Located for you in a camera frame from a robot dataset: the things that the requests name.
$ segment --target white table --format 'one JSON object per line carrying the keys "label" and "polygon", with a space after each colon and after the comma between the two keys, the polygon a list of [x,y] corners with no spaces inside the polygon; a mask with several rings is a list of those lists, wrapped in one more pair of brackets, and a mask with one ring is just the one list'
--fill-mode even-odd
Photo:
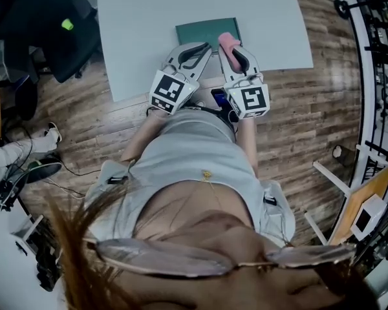
{"label": "white table", "polygon": [[[148,92],[178,45],[175,26],[197,21],[236,17],[261,70],[313,67],[297,0],[98,0],[98,13],[114,101]],[[218,76],[216,62],[203,78]]]}
{"label": "white table", "polygon": [[64,310],[63,283],[59,279],[52,292],[40,287],[35,256],[24,255],[12,233],[19,230],[27,214],[19,200],[10,212],[0,212],[0,309]]}

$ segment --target green tag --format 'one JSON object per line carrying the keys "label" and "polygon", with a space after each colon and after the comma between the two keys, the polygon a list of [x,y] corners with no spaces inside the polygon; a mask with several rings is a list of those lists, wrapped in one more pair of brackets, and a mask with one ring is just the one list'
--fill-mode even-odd
{"label": "green tag", "polygon": [[70,21],[69,18],[66,18],[62,22],[62,28],[65,28],[66,30],[69,30],[69,31],[73,29],[73,24],[72,24],[72,22]]}

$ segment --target eyeglasses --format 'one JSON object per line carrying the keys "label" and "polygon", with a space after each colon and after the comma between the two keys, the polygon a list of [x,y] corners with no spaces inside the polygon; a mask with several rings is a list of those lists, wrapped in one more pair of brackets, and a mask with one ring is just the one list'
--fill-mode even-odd
{"label": "eyeglasses", "polygon": [[307,269],[353,260],[356,252],[352,244],[286,247],[266,253],[267,262],[234,263],[213,251],[160,241],[114,239],[98,242],[94,248],[102,259],[119,269],[170,278],[222,276],[241,267]]}

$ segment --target small object on table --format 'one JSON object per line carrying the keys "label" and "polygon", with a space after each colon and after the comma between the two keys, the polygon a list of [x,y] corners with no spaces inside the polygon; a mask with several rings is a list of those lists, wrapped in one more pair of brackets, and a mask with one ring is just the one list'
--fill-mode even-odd
{"label": "small object on table", "polygon": [[241,42],[239,25],[235,17],[178,25],[175,30],[180,45],[205,42],[211,45],[213,53],[219,51],[219,36],[222,33],[228,32]]}
{"label": "small object on table", "polygon": [[241,64],[233,55],[233,49],[241,44],[240,40],[236,40],[229,32],[225,32],[219,36],[219,43],[226,53],[229,62],[232,64],[233,71],[241,73]]}

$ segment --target wire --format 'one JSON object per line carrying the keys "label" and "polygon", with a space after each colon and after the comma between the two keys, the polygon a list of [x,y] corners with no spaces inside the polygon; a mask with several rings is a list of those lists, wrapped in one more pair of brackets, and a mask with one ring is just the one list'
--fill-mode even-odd
{"label": "wire", "polygon": [[[63,192],[65,192],[66,194],[69,194],[70,196],[72,196],[73,198],[76,198],[77,200],[82,200],[82,199],[85,198],[85,195],[82,194],[82,193],[80,193],[80,192],[77,192],[77,191],[75,191],[75,190],[73,190],[73,189],[68,189],[68,188],[66,188],[66,187],[62,187],[61,185],[59,185],[58,183],[56,183],[54,180],[52,180],[52,179],[50,179],[50,178],[46,178],[46,179],[50,180],[52,183],[48,183],[47,181],[44,181],[44,180],[42,180],[42,182],[43,182],[43,183],[46,183],[46,184],[48,184],[48,185],[53,185],[53,186],[59,187]],[[76,194],[79,194],[79,195],[81,196],[81,198],[79,198],[79,197],[73,195],[71,192],[74,192],[74,193],[76,193]]]}
{"label": "wire", "polygon": [[100,172],[101,169],[99,170],[95,170],[95,171],[92,171],[92,172],[87,172],[87,173],[84,173],[84,174],[78,174],[78,173],[75,173],[73,172],[72,170],[68,169],[66,164],[60,159],[60,158],[57,158],[55,157],[60,163],[62,163],[62,165],[65,167],[66,170],[68,170],[71,174],[74,174],[75,176],[78,176],[78,177],[82,177],[82,176],[87,176],[88,174],[92,174],[92,173],[95,173],[95,172]]}
{"label": "wire", "polygon": [[145,112],[146,116],[148,117],[149,112],[150,112],[151,110],[154,110],[154,109],[156,109],[156,108],[155,108],[155,107],[148,107],[147,111]]}

